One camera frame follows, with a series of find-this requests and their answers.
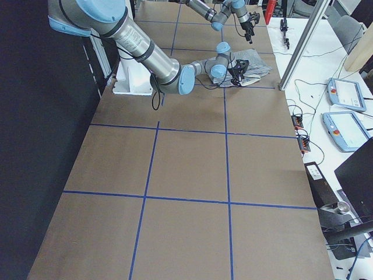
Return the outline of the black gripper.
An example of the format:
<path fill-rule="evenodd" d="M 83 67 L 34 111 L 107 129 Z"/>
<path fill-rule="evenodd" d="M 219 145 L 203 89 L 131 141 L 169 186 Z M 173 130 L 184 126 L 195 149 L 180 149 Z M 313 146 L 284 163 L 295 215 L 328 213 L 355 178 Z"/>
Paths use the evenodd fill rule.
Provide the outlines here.
<path fill-rule="evenodd" d="M 245 31 L 245 39 L 247 42 L 252 44 L 252 37 L 254 36 L 253 31 L 254 31 L 254 26 L 253 26 L 253 20 L 248 19 L 248 20 L 239 20 L 240 25 L 242 29 Z"/>
<path fill-rule="evenodd" d="M 229 68 L 228 71 L 232 76 L 231 84 L 241 87 L 241 79 L 244 78 L 245 68 L 241 65 L 236 65 L 233 68 Z"/>

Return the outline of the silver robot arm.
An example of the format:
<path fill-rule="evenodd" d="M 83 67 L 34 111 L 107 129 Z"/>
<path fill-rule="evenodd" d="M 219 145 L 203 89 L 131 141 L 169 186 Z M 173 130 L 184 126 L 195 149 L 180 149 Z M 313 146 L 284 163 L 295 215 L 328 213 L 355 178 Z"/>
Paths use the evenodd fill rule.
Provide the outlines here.
<path fill-rule="evenodd" d="M 187 95 L 195 77 L 210 74 L 222 78 L 234 54 L 226 42 L 216 47 L 217 56 L 181 65 L 167 56 L 129 17 L 125 1 L 48 1 L 48 18 L 53 30 L 74 36 L 89 37 L 92 30 L 113 39 L 134 60 L 153 74 L 154 84 L 163 93 Z"/>
<path fill-rule="evenodd" d="M 231 15 L 237 15 L 240 26 L 245 31 L 243 37 L 252 44 L 252 36 L 255 35 L 254 26 L 259 23 L 260 14 L 248 12 L 244 1 L 223 1 L 220 4 L 220 12 L 199 0 L 186 0 L 180 1 L 180 3 L 185 4 L 205 18 L 211 23 L 211 27 L 215 31 L 220 31 Z"/>

